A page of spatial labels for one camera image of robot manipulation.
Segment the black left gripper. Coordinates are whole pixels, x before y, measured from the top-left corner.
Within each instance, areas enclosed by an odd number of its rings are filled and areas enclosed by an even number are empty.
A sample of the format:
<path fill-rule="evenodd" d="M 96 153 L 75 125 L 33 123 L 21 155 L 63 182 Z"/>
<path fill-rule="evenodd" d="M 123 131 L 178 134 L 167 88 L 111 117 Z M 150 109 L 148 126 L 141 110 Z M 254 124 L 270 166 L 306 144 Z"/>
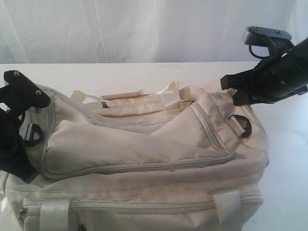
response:
<path fill-rule="evenodd" d="M 0 89 L 0 102 L 8 110 L 0 109 L 0 169 L 28 182 L 36 174 L 25 150 L 20 127 L 29 104 L 10 85 Z"/>

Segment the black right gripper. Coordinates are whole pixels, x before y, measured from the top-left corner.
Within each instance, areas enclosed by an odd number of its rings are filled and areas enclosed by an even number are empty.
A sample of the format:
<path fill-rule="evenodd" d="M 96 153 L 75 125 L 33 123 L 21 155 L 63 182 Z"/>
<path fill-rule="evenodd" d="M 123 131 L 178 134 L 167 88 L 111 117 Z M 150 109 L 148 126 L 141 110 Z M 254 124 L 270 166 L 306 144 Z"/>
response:
<path fill-rule="evenodd" d="M 288 53 L 277 51 L 261 59 L 254 71 L 225 75 L 220 85 L 222 90 L 236 90 L 232 97 L 235 106 L 275 103 L 307 93 L 308 40 L 293 46 Z"/>

